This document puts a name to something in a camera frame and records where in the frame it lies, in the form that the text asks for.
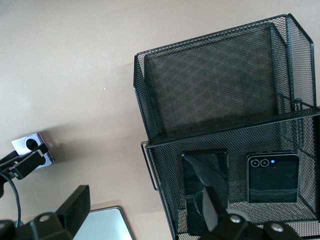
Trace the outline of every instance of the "round black camera lens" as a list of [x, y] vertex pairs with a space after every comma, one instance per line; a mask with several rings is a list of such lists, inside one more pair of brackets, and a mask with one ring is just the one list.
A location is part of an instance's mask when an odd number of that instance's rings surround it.
[[251, 161], [252, 167], [257, 168], [257, 167], [259, 167], [259, 165], [260, 165], [260, 162], [257, 159], [254, 159]]
[[262, 160], [260, 161], [260, 165], [261, 165], [262, 167], [268, 167], [268, 166], [269, 166], [269, 160], [268, 160], [268, 159], [262, 159]]
[[29, 138], [27, 141], [25, 141], [25, 145], [29, 150], [34, 150], [38, 147], [38, 143], [36, 140]]

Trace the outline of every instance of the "black mesh basket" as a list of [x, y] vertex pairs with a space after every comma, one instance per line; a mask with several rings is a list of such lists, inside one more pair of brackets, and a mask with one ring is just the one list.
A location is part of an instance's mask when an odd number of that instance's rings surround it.
[[[230, 208], [320, 235], [313, 42], [291, 14], [138, 53], [134, 88], [173, 239], [199, 238], [188, 235], [181, 154], [209, 149], [228, 151]], [[247, 203], [246, 155], [285, 150], [300, 157], [297, 204]]]

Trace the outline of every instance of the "wire mesh basket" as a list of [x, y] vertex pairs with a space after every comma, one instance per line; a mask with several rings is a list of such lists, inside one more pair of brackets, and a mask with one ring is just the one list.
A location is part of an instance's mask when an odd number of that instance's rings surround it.
[[[134, 88], [173, 239], [199, 238], [188, 235], [181, 153], [209, 149], [228, 150], [230, 208], [320, 235], [313, 42], [291, 14], [138, 53]], [[300, 157], [297, 204], [247, 203], [246, 155], [284, 150]]]

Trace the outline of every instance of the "mesh basket compartment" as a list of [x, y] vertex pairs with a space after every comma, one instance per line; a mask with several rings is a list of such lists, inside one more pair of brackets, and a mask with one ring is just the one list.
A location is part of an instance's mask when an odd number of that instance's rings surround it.
[[[230, 208], [320, 236], [313, 42], [291, 14], [138, 53], [134, 89], [173, 239], [188, 235], [182, 152], [227, 149]], [[300, 157], [297, 204], [248, 204], [246, 155]]]

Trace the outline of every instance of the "black cable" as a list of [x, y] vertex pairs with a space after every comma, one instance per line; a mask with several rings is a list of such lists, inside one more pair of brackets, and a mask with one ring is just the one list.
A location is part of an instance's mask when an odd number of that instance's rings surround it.
[[16, 228], [17, 228], [20, 226], [20, 222], [21, 222], [21, 206], [20, 206], [19, 194], [18, 194], [18, 191], [17, 191], [17, 188], [16, 188], [14, 182], [9, 177], [7, 177], [1, 171], [0, 171], [0, 176], [8, 181], [8, 183], [11, 185], [11, 188], [12, 188], [14, 195], [15, 195], [16, 206], [18, 208], [18, 220], [16, 221]]

